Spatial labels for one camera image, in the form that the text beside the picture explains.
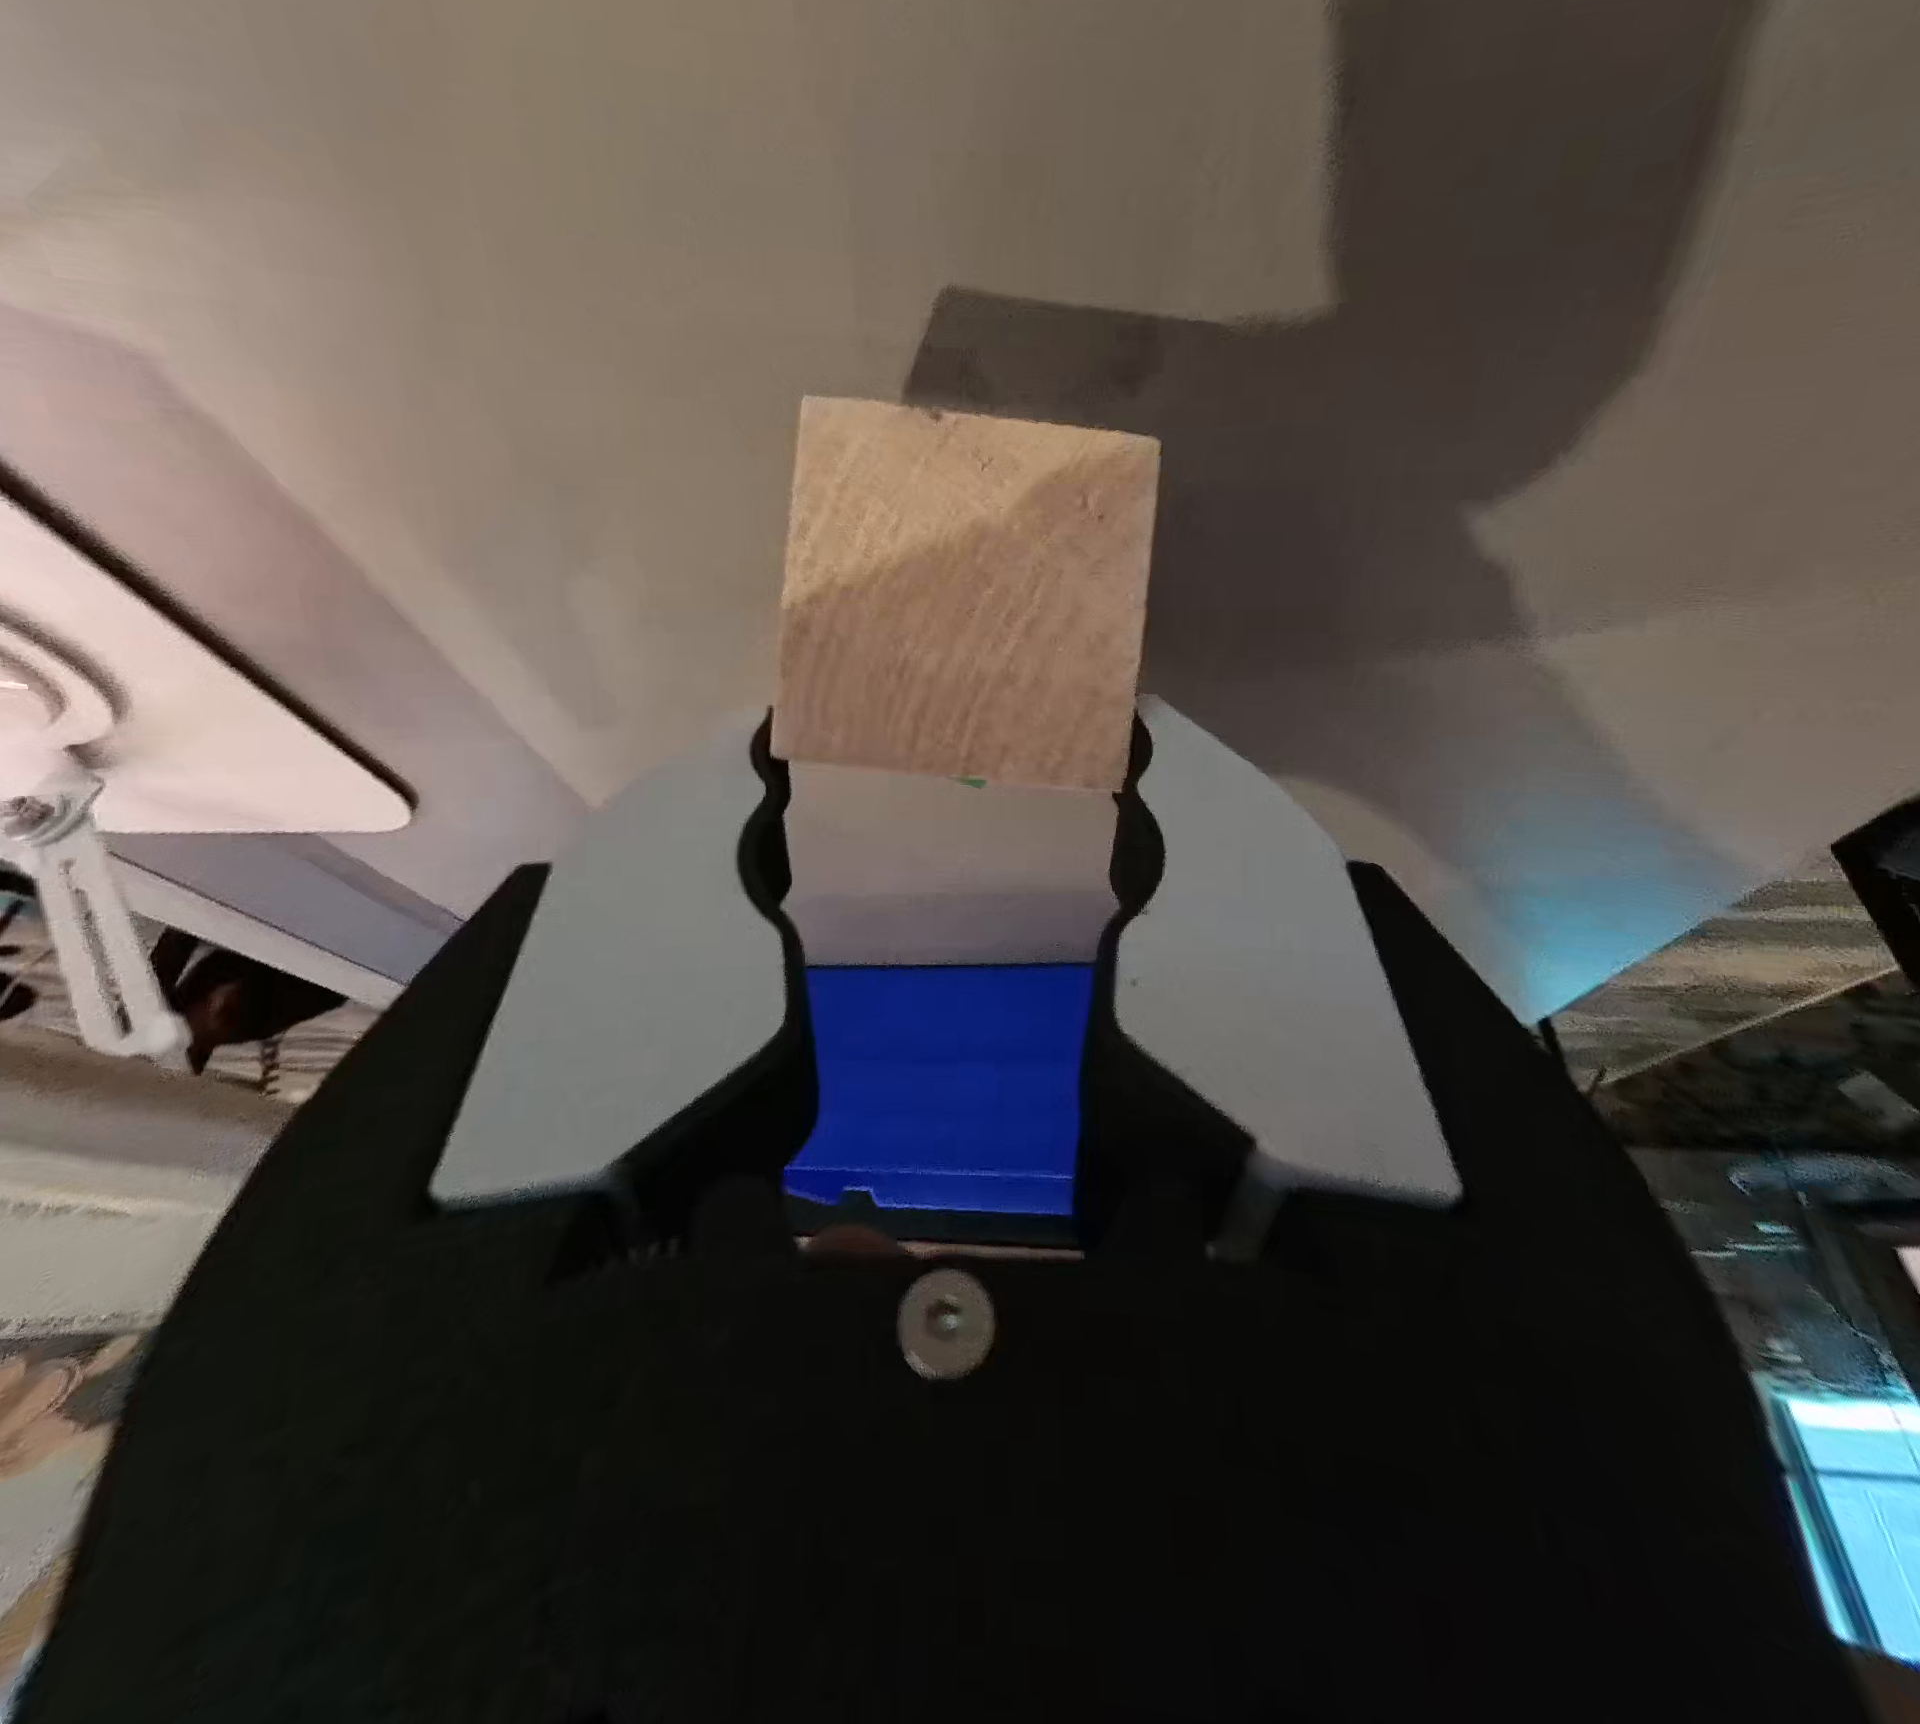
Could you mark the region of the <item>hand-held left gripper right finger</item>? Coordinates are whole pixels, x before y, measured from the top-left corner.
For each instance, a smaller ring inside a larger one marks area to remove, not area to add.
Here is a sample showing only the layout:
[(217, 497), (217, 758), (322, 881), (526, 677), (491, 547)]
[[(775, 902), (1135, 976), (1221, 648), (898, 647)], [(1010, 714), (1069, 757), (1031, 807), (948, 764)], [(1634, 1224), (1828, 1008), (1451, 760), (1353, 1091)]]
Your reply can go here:
[(1114, 1020), (1247, 1140), (1225, 1208), (1451, 1210), (1454, 1155), (1334, 836), (1163, 699), (1140, 727), (1162, 870), (1118, 932)]

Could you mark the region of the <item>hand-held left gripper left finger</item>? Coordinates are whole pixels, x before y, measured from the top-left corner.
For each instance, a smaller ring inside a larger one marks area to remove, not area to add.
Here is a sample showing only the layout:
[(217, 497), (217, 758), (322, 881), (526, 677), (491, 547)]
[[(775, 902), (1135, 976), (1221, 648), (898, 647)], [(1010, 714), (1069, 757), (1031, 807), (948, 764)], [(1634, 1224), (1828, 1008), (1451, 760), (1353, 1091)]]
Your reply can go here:
[(766, 721), (732, 716), (564, 847), (430, 1180), (442, 1208), (613, 1182), (782, 1030), (781, 930), (741, 869)]

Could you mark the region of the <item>blue plastic bin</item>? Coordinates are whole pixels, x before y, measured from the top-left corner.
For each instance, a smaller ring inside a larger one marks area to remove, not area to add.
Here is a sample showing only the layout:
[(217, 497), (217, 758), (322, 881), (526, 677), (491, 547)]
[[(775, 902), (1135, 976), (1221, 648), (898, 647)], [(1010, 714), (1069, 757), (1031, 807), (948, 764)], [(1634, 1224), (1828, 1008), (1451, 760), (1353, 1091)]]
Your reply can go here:
[(816, 1118), (789, 1196), (1071, 1215), (1092, 966), (815, 966), (804, 999)]

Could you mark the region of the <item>large pale wooden cube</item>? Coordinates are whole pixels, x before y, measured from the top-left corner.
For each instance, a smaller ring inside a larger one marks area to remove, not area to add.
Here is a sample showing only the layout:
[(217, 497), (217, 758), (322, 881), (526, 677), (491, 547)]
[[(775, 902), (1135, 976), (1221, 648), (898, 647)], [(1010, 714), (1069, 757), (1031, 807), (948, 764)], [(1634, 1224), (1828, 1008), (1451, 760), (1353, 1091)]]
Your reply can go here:
[(803, 397), (770, 753), (1118, 793), (1158, 474), (1130, 431)]

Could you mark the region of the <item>white document stand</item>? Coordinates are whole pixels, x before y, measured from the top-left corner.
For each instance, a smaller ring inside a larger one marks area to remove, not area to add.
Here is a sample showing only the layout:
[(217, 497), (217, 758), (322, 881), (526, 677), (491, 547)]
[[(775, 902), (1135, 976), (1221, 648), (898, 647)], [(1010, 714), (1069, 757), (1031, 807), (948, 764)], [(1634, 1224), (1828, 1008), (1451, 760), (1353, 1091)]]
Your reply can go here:
[(345, 946), (365, 896), (300, 847), (398, 832), (408, 793), (12, 493), (1, 658), (4, 869), (37, 891), (92, 1051), (186, 1051), (139, 920), (367, 1008), (394, 996)]

